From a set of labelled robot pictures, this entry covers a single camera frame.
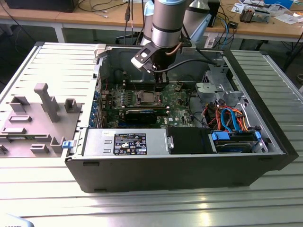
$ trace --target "paper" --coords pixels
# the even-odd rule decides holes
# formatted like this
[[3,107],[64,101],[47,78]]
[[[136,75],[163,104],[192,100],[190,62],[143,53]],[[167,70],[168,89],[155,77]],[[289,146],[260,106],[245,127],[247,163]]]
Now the paper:
[[234,12],[234,13],[240,13],[241,14],[241,12],[244,9],[244,6],[247,6],[249,8],[257,9],[257,7],[250,6],[250,5],[247,5],[247,4],[235,3],[231,11]]
[[277,16],[275,17],[276,19],[284,22],[284,23],[287,23],[289,25],[292,25],[294,23],[297,23],[298,22],[298,19],[291,16],[291,15],[288,15],[288,14],[283,14],[283,15],[280,15],[280,16]]

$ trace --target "white label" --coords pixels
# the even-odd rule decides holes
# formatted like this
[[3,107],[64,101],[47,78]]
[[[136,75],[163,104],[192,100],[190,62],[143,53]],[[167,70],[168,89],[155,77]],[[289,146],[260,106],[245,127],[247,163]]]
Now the white label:
[[102,136],[114,136],[116,131],[102,131]]

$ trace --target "wire bundle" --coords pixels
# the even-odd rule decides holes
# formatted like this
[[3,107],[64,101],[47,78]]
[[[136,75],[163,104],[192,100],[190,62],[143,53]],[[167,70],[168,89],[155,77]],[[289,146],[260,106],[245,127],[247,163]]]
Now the wire bundle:
[[215,117],[208,123],[208,126],[215,124],[212,128],[213,130],[221,130],[222,126],[225,128],[225,131],[232,132],[231,128],[228,127],[229,121],[227,124],[224,121],[224,114],[229,114],[233,123],[233,127],[236,131],[248,131],[249,129],[245,123],[245,115],[236,108],[232,108],[226,105],[220,105],[215,107],[214,111]]
[[[223,12],[223,13],[218,12],[218,14],[221,14],[221,15],[223,15],[224,17],[221,17],[220,15],[217,15],[216,18],[221,20],[221,25],[224,27],[224,32],[222,33],[222,35],[221,35],[221,37],[219,38],[219,40],[218,40],[218,41],[215,41],[216,44],[214,45],[213,48],[215,48],[216,46],[218,46],[218,47],[220,48],[220,45],[222,45],[222,47],[221,47],[221,49],[222,49],[225,45],[228,45],[228,44],[231,44],[231,45],[232,45],[233,40],[234,40],[234,37],[235,37],[235,33],[237,32],[237,30],[236,30],[236,29],[232,29],[233,34],[232,34],[231,37],[228,38],[228,34],[229,34],[229,32],[230,32],[230,31],[229,31],[229,26],[228,26],[228,25],[229,25],[229,22],[230,22],[230,21],[229,21],[228,16],[225,14],[225,11],[224,11],[224,9],[223,9],[223,7],[222,7],[221,5],[220,5],[220,8],[222,9],[222,12]],[[225,36],[225,39],[224,39],[223,43],[221,43],[221,39],[222,39],[224,33],[226,33],[226,36]]]

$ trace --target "gray plastic clip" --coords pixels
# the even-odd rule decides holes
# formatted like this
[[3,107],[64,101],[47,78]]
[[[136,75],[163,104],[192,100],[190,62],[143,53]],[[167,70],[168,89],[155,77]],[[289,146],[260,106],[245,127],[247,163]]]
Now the gray plastic clip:
[[48,116],[51,119],[51,121],[57,122],[59,121],[59,116],[56,112],[56,109],[53,106],[50,96],[48,95],[47,89],[48,89],[47,84],[38,83],[34,88],[34,92],[36,92],[40,96],[43,103],[43,107],[48,113]]

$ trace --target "blue latch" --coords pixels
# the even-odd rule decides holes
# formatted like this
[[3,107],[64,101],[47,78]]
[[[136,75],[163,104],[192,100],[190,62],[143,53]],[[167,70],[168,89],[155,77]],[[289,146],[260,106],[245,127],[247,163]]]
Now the blue latch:
[[74,141],[73,140],[64,141],[63,144],[62,144],[63,149],[65,149],[65,148],[71,149],[73,147],[74,147]]
[[257,137],[257,139],[260,141],[261,140],[261,134],[260,134],[260,132],[255,132],[255,135],[256,135],[256,137]]
[[228,132],[215,131],[212,133],[213,140],[230,140]]

